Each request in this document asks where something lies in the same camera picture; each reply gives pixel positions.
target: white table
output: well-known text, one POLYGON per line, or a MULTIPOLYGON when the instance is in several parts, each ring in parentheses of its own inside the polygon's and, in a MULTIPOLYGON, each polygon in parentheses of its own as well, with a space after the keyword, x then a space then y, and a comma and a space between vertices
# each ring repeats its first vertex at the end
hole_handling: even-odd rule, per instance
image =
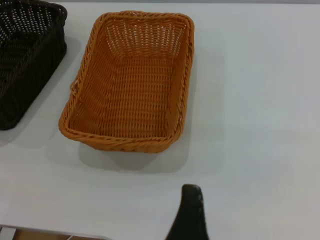
POLYGON ((192 183, 213 240, 320 238, 320 5, 62 4, 67 55, 0 132, 0 225, 163 240, 192 183), (161 154, 97 151, 58 130, 95 19, 122 10, 195 23, 185 131, 161 154))

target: white surface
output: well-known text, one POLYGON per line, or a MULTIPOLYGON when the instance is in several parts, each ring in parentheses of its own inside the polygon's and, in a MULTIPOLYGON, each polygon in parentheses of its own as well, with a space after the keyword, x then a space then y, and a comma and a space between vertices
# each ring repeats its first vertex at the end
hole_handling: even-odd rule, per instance
POLYGON ((320 5, 63 5, 68 53, 0 132, 0 225, 163 240, 191 183, 211 239, 320 239, 320 5), (101 152, 58 130, 95 19, 121 10, 195 23, 185 132, 161 154, 101 152))
POLYGON ((14 238, 15 232, 15 228, 0 228, 0 240, 12 240, 14 238))

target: black object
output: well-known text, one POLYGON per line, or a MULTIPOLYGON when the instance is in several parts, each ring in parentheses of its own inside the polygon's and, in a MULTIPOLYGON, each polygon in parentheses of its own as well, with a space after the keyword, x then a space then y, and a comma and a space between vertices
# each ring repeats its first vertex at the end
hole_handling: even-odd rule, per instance
POLYGON ((0 130, 14 128, 66 54, 67 10, 0 0, 0 130))
POLYGON ((183 185, 180 208, 166 240, 209 240, 199 186, 183 185))

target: basket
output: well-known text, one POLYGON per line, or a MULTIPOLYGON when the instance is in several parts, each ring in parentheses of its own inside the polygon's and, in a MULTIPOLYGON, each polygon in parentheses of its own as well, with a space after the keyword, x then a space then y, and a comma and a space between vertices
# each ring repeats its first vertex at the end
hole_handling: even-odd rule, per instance
POLYGON ((100 16, 59 120, 69 139, 104 151, 159 153, 183 132, 194 55, 186 15, 100 16))
POLYGON ((14 128, 66 54, 64 7, 0 0, 0 130, 14 128))

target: wooden floor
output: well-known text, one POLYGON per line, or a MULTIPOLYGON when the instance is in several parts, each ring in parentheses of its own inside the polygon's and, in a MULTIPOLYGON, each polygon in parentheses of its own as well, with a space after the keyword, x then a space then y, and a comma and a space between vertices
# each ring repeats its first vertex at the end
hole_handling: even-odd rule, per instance
POLYGON ((96 238, 68 236, 30 230, 16 230, 13 240, 98 240, 96 238))

